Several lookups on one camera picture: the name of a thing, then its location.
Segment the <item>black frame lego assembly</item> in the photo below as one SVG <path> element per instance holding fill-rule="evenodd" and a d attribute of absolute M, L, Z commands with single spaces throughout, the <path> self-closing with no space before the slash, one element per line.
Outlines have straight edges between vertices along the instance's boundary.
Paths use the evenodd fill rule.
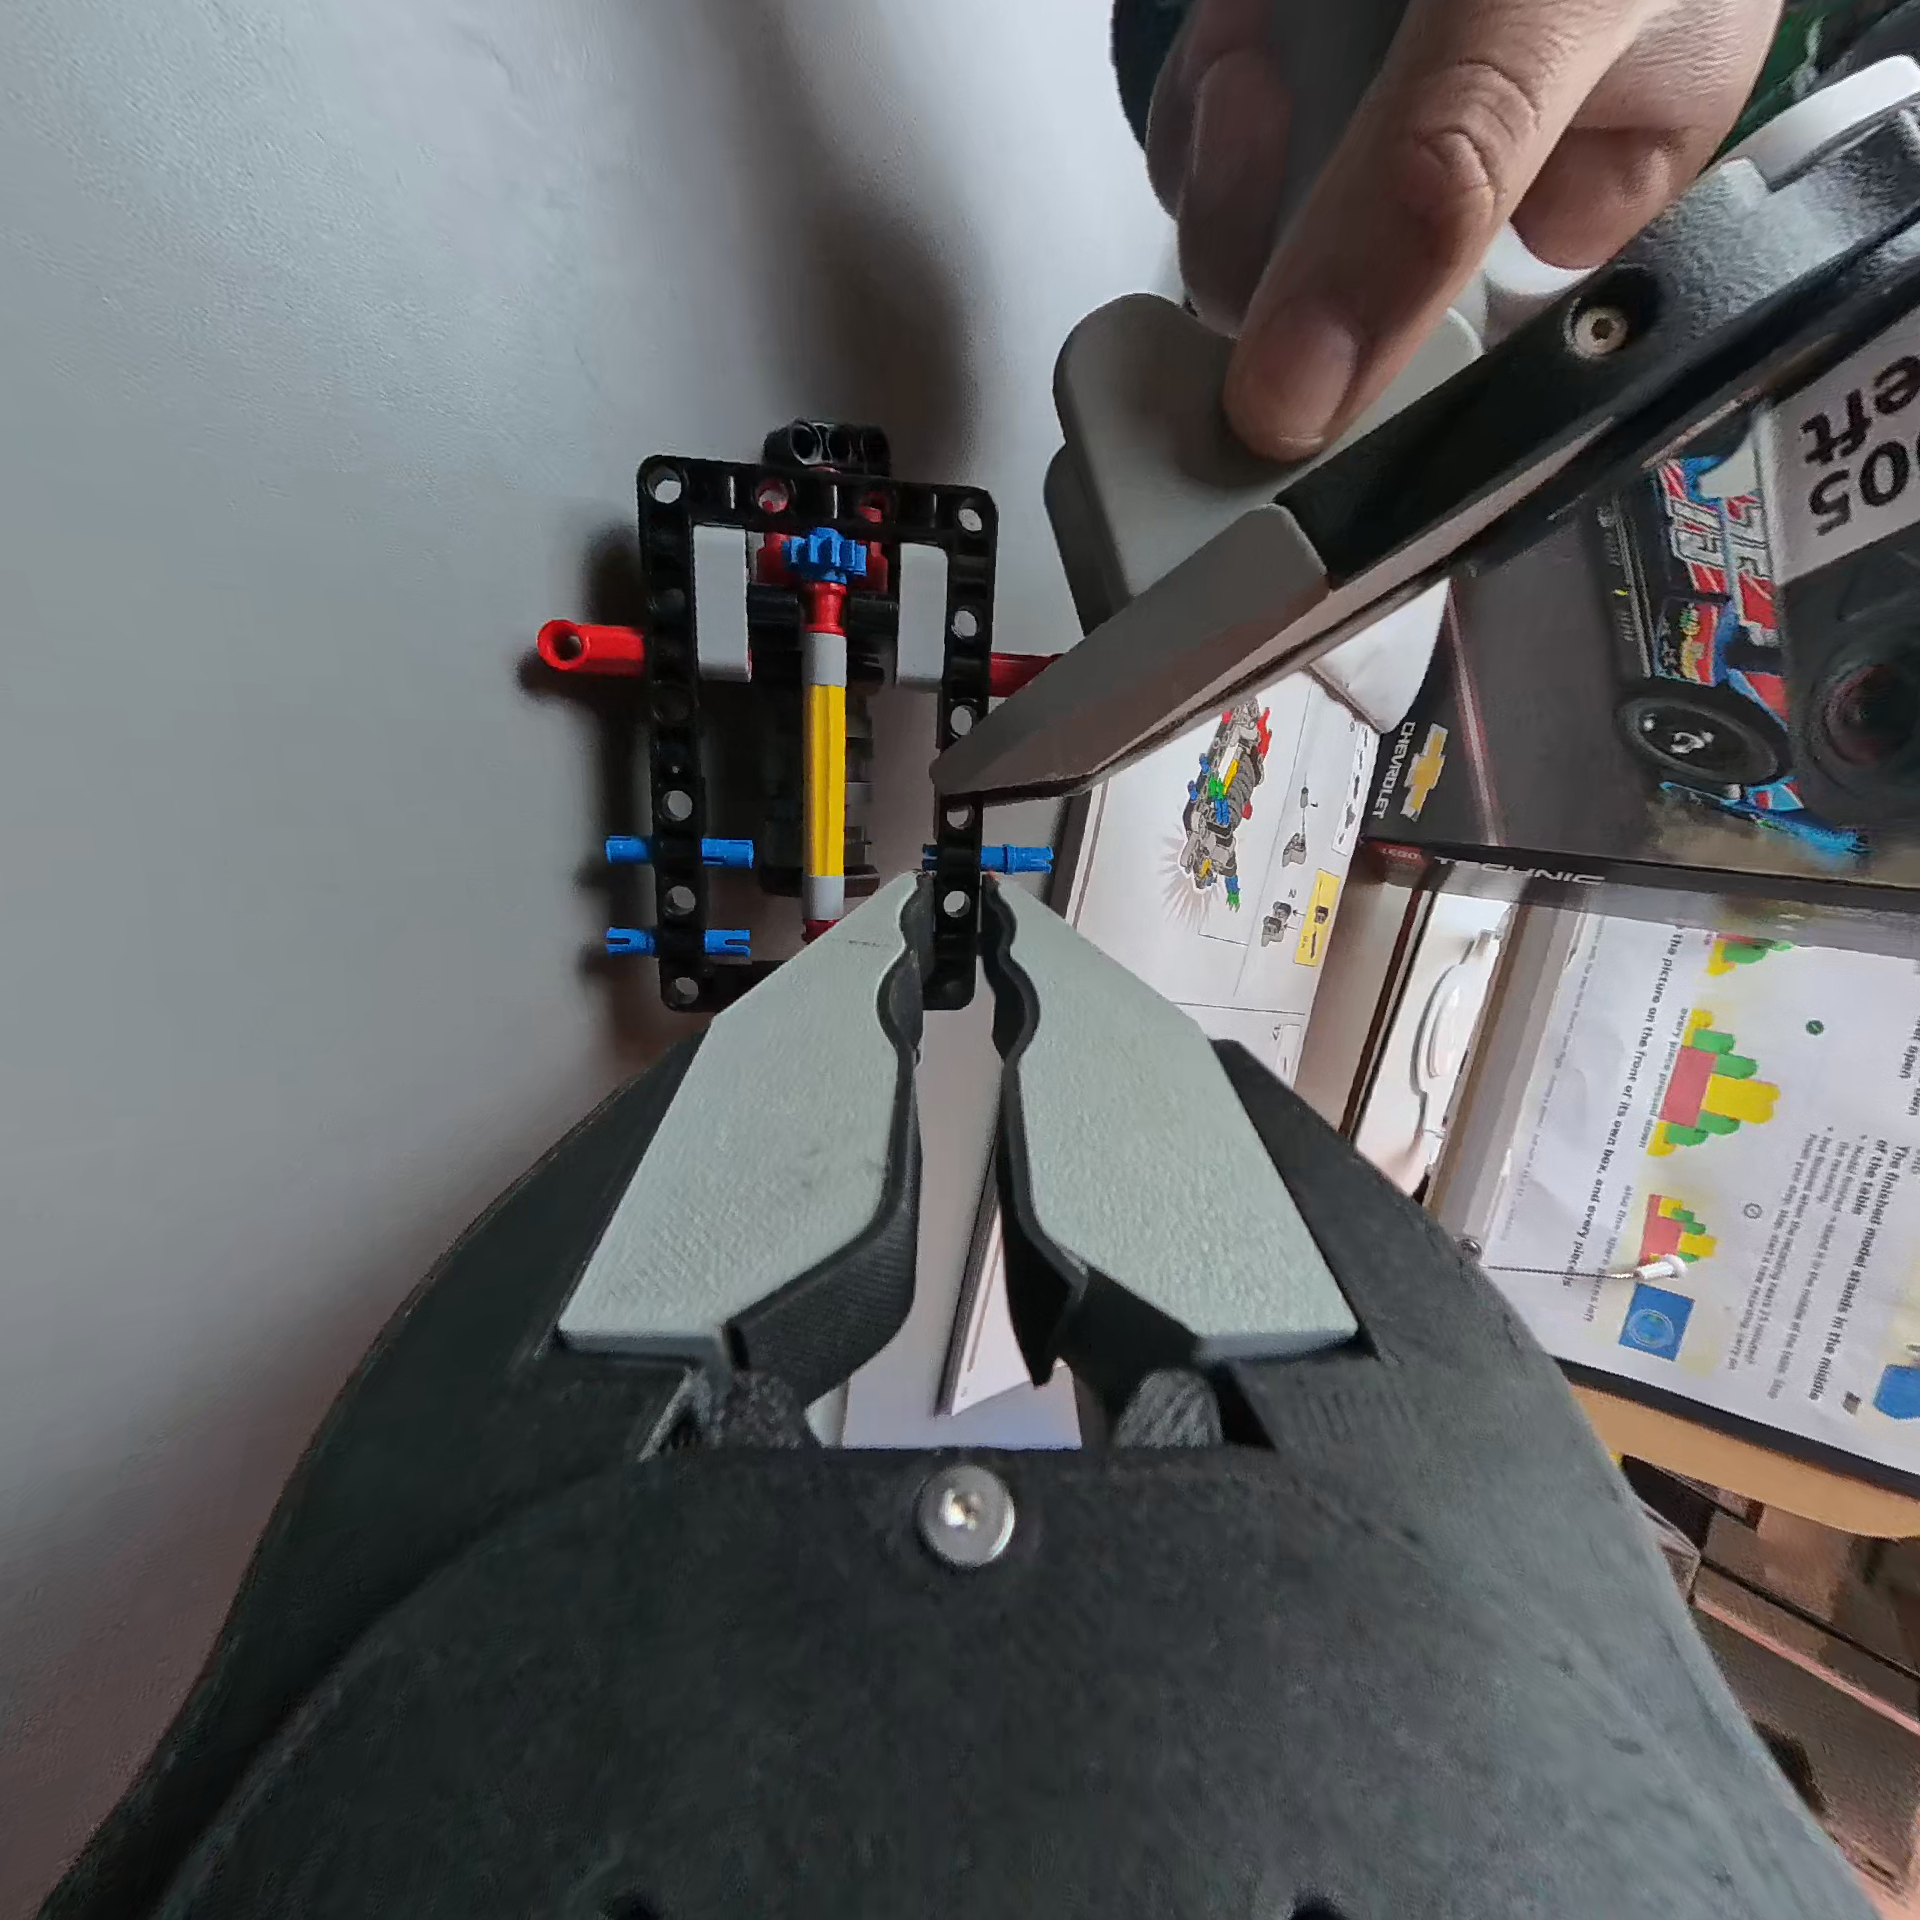
<path fill-rule="evenodd" d="M 637 614 L 544 621 L 549 683 L 630 693 L 644 824 L 609 873 L 650 881 L 650 923 L 612 927 L 667 1013 L 717 1014 L 779 964 L 717 917 L 717 878 L 793 910 L 807 946 L 879 886 L 874 701 L 934 704 L 946 750 L 1049 656 L 994 644 L 997 507 L 900 478 L 874 424 L 779 424 L 754 460 L 656 451 L 637 468 Z"/>

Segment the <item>printed instruction sheet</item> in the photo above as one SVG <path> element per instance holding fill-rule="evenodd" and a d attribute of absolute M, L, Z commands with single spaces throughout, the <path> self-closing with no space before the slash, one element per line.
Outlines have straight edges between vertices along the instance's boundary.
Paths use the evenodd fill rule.
<path fill-rule="evenodd" d="M 1917 1483 L 1917 954 L 1519 910 L 1429 1207 L 1572 1381 Z"/>

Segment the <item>white plastic container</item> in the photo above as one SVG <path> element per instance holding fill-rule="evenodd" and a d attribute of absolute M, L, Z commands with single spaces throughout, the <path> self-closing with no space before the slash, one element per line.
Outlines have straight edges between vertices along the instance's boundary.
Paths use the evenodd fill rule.
<path fill-rule="evenodd" d="M 1336 1133 L 1424 1197 L 1524 906 L 1354 878 L 1319 1014 Z"/>

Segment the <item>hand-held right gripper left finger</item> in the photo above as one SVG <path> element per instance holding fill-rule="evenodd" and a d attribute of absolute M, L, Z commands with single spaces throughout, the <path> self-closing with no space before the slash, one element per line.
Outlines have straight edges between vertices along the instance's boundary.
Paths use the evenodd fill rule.
<path fill-rule="evenodd" d="M 820 1403 L 916 1290 L 926 883 L 896 878 L 707 1024 L 560 1308 L 563 1350 Z"/>

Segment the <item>person's left hand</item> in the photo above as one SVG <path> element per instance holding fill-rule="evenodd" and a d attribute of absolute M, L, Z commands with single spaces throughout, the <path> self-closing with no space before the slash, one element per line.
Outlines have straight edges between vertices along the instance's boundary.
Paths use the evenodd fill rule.
<path fill-rule="evenodd" d="M 1409 4 L 1297 211 L 1319 93 L 1282 23 L 1344 4 L 1192 4 L 1146 161 L 1197 314 L 1233 340 L 1223 408 L 1257 454 L 1316 454 L 1383 394 L 1499 233 L 1556 270 L 1613 258 L 1734 130 L 1780 4 Z"/>

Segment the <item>lego set box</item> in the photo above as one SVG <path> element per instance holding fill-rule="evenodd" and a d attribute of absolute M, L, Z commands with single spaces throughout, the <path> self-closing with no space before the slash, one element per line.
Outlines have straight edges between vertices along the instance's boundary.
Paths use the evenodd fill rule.
<path fill-rule="evenodd" d="M 1366 838 L 1556 883 L 1917 894 L 1917 838 L 1804 797 L 1753 451 L 1720 428 L 1447 590 Z"/>

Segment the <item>lego instruction booklet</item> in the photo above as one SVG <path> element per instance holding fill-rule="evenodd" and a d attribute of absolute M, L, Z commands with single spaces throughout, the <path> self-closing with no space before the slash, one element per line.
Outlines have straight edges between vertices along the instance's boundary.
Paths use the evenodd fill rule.
<path fill-rule="evenodd" d="M 1374 747 L 1309 677 L 1236 698 L 1087 797 L 1049 906 L 1249 1058 L 1229 1067 L 1249 1114 L 1299 1067 Z M 1079 1388 L 1117 1423 L 1139 1386 Z"/>

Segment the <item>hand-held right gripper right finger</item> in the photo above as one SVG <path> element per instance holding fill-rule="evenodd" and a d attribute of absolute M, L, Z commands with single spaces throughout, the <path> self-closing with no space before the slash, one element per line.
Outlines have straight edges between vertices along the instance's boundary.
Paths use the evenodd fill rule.
<path fill-rule="evenodd" d="M 1034 1384 L 1093 1396 L 1356 1338 L 1204 1031 L 1049 906 L 987 883 L 1002 1283 Z"/>

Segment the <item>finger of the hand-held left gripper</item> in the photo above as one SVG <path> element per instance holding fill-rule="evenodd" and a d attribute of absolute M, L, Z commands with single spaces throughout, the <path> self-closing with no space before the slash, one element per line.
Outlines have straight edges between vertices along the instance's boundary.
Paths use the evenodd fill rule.
<path fill-rule="evenodd" d="M 1492 517 L 1447 516 L 1334 577 L 1292 513 L 1249 508 L 936 756 L 934 794 L 1042 801 L 1104 780 L 1409 604 Z"/>

